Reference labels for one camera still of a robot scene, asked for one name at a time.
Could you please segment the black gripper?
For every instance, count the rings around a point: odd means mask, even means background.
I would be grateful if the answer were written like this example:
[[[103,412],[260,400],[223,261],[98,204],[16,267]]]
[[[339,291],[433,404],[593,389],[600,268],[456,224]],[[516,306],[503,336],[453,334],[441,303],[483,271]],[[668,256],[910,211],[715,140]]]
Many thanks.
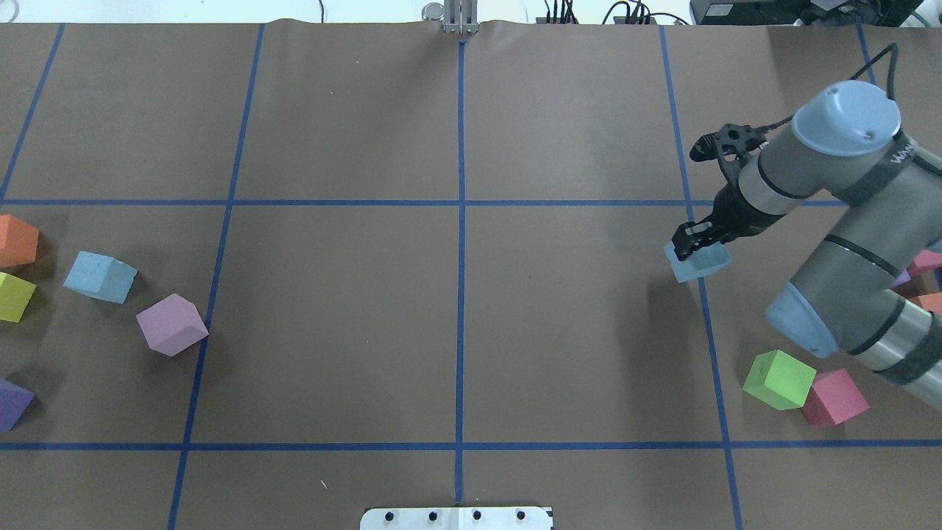
[[[760,234],[770,226],[770,214],[754,207],[740,190],[740,175],[753,161],[765,136],[750,125],[724,124],[717,132],[701,135],[690,148],[690,160],[718,162],[726,184],[713,200],[711,214],[696,224],[682,224],[673,234],[673,251],[679,261],[711,244],[727,244],[739,237]]]

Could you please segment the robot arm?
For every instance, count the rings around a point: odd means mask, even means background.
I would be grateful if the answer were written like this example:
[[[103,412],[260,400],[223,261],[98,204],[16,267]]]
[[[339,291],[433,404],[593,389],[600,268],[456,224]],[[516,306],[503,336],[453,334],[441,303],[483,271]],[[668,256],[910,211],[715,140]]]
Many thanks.
[[[846,212],[771,302],[767,321],[818,358],[843,351],[939,409],[940,312],[892,289],[922,251],[940,251],[940,158],[902,130],[889,90],[860,80],[824,88],[781,123],[724,124],[690,150],[726,184],[709,215],[665,245],[680,283],[731,261],[754,237],[827,191]]]

